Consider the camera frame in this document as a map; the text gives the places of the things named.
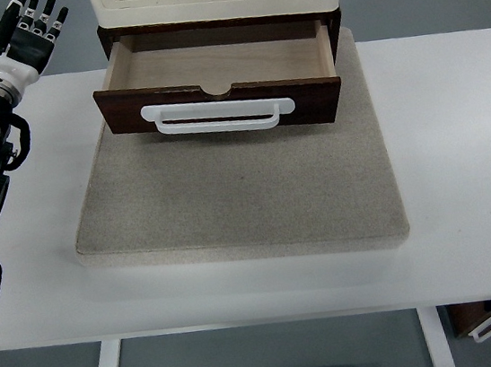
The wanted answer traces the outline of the black white robotic hand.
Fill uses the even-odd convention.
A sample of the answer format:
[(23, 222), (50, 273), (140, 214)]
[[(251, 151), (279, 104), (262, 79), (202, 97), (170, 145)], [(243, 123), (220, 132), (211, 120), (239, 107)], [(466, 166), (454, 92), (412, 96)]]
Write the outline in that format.
[(48, 65), (69, 9), (57, 0), (10, 0), (0, 18), (0, 72), (39, 77)]

